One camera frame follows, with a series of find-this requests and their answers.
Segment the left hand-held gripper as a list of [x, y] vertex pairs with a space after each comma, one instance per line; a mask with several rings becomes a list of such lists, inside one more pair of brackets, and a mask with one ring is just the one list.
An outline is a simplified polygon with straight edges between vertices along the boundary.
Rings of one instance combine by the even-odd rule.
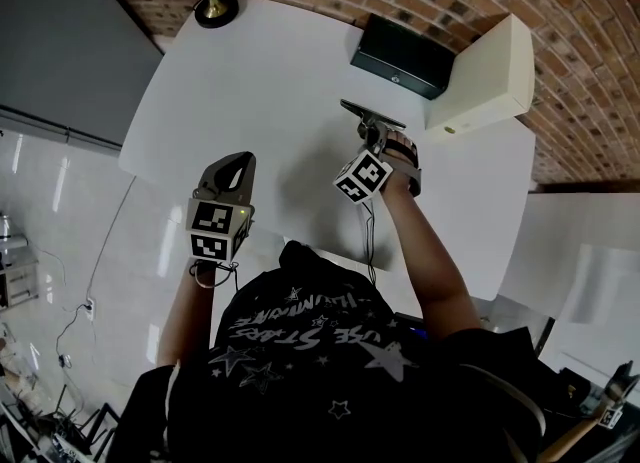
[[256, 157], [230, 154], [209, 165], [188, 202], [186, 232], [191, 257], [230, 263], [248, 237]]

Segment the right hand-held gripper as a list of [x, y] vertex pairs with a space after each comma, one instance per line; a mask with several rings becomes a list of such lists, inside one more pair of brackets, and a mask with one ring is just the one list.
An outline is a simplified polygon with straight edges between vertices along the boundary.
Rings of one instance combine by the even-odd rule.
[[409, 191], [417, 197], [421, 193], [420, 167], [414, 168], [410, 163], [384, 153], [387, 132], [405, 130], [406, 125], [346, 99], [341, 99], [340, 105], [361, 120], [370, 121], [359, 123], [357, 131], [363, 145], [334, 179], [334, 186], [358, 205], [372, 199], [393, 172], [400, 172], [409, 178]]

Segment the person's left forearm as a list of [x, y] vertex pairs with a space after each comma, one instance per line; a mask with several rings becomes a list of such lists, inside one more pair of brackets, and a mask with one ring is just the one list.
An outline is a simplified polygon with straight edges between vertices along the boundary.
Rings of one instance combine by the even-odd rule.
[[187, 265], [162, 330], [156, 366], [182, 365], [209, 350], [216, 271]]

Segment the person's right forearm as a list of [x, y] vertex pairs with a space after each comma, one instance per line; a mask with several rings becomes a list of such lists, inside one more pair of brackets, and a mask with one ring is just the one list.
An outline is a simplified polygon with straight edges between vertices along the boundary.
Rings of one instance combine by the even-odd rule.
[[480, 329], [481, 320], [464, 279], [411, 195], [408, 181], [391, 176], [382, 198], [396, 229], [427, 333], [444, 339], [460, 331]]

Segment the person's right hand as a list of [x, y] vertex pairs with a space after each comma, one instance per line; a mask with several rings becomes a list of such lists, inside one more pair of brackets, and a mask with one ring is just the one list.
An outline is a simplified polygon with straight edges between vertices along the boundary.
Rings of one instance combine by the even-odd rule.
[[410, 163], [414, 168], [419, 167], [417, 147], [415, 143], [402, 132], [395, 130], [387, 132], [384, 153]]

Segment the dark green box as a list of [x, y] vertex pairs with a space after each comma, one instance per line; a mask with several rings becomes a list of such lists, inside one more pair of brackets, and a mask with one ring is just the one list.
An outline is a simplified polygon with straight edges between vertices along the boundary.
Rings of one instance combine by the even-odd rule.
[[434, 100], [448, 88], [455, 57], [439, 43], [371, 15], [350, 64]]

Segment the black trousers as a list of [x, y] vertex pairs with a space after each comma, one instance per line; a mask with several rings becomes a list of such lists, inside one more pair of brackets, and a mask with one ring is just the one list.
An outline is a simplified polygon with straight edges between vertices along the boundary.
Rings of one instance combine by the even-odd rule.
[[279, 256], [279, 265], [282, 269], [300, 276], [344, 271], [342, 266], [321, 257], [309, 246], [295, 240], [290, 240], [284, 245]]

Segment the cream rectangular box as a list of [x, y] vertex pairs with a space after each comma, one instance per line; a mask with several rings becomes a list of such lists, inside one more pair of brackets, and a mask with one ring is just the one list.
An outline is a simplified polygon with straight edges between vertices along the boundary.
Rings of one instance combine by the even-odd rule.
[[431, 102], [426, 137], [444, 140], [529, 111], [535, 85], [530, 29], [510, 14], [456, 56]]

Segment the small white shelf unit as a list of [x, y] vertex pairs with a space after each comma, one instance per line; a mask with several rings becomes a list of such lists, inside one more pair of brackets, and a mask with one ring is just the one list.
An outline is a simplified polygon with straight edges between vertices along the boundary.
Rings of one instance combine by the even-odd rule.
[[23, 231], [0, 212], [0, 311], [39, 296], [37, 266]]

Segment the grey tall cabinet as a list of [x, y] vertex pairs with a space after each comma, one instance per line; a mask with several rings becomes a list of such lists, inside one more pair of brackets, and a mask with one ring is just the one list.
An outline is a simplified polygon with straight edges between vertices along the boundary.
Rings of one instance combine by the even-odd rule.
[[0, 134], [117, 154], [161, 59], [117, 0], [0, 0]]

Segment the black star-print t-shirt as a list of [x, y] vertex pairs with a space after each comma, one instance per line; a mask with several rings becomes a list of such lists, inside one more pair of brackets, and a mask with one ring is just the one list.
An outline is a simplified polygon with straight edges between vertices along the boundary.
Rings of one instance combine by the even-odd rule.
[[403, 326], [320, 260], [243, 287], [214, 346], [143, 374], [108, 463], [535, 463], [547, 428], [530, 337]]

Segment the white side table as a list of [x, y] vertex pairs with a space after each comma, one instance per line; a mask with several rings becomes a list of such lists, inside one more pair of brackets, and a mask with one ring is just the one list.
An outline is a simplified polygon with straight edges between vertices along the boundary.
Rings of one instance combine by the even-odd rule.
[[640, 374], [640, 193], [529, 195], [500, 293], [553, 319], [550, 367]]

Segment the spare hand-held gripper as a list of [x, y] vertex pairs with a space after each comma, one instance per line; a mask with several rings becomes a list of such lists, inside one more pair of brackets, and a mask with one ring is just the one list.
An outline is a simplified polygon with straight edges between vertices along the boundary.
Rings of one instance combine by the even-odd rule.
[[633, 374], [633, 361], [621, 364], [605, 386], [596, 410], [597, 424], [613, 429], [623, 414], [629, 394], [640, 382], [640, 374]]

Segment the black metal frame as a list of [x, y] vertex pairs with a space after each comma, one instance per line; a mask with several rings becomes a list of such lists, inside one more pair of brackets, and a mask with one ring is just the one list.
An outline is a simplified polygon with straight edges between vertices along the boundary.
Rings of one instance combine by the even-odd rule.
[[61, 407], [67, 394], [64, 384], [54, 411], [51, 442], [54, 452], [63, 463], [100, 463], [119, 425], [120, 416], [108, 404], [104, 403], [82, 423], [77, 423], [76, 410], [65, 413]]

